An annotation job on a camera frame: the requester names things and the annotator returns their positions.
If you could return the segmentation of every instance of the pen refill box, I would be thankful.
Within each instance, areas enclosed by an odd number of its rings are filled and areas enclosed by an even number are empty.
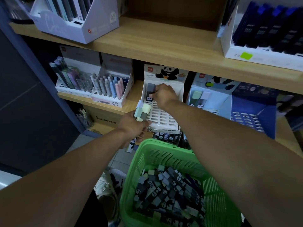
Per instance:
[[[302,5],[303,0],[240,0],[221,37],[224,56],[303,71]]]
[[[164,65],[144,65],[144,84],[141,100],[151,105],[147,120],[152,121],[148,131],[179,134],[180,126],[167,112],[158,108],[157,102],[149,97],[155,92],[156,85],[166,84],[172,86],[179,100],[183,101],[184,82],[188,71]]]
[[[92,100],[123,107],[134,85],[132,59],[101,53],[101,72],[94,79]]]
[[[35,0],[30,17],[40,31],[83,44],[119,27],[117,0]]]
[[[101,71],[99,52],[65,45],[59,47],[67,65],[67,68],[63,69],[61,73],[72,87],[65,87],[64,83],[58,79],[56,83],[57,91],[91,98],[93,83],[90,76],[92,73]]]
[[[241,82],[232,94],[232,120],[275,139],[280,91]]]
[[[239,81],[196,73],[186,102],[231,119],[232,92],[239,84]]]

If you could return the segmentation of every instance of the tile floor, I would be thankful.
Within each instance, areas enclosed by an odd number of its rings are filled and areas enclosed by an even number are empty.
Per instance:
[[[83,146],[84,144],[87,144],[92,140],[94,140],[94,138],[80,134],[67,152],[70,152],[80,146]],[[108,169],[119,169],[123,173],[127,174],[135,153],[135,151],[133,151],[132,153],[127,153],[125,152],[125,149],[118,150],[118,152],[108,164]]]

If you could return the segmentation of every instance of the panda illustration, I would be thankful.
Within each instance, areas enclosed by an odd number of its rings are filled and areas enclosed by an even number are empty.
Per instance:
[[[134,144],[135,144],[135,142],[136,142],[136,139],[131,140],[131,142],[130,142],[130,144],[131,144],[131,149],[133,149],[133,148],[134,148]]]
[[[146,97],[146,100],[147,100],[147,101],[149,101],[149,102],[152,102],[152,98],[151,98],[151,97],[149,97],[149,96],[148,96],[148,97]]]
[[[161,66],[162,66],[161,73],[156,74],[157,78],[164,78],[165,76],[167,76],[167,80],[176,80],[177,79],[176,75],[179,74],[178,68],[168,67],[168,66],[164,66],[164,65],[161,65]]]
[[[213,86],[214,88],[225,89],[226,91],[228,91],[235,86],[233,83],[234,83],[233,80],[214,76],[210,81],[207,81],[205,83],[205,87]]]

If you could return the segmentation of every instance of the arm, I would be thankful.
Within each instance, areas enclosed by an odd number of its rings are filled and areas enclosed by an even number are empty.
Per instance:
[[[143,137],[149,122],[135,121],[133,113],[125,114],[117,129],[1,190],[0,225],[74,226],[116,151]]]
[[[176,119],[199,162],[252,226],[303,226],[303,158],[253,129],[179,102],[170,86],[156,90],[158,107]]]

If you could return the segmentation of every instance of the red logo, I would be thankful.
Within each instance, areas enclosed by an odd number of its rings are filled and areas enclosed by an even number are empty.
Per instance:
[[[227,26],[229,26],[230,22],[232,21],[232,17],[229,19]]]

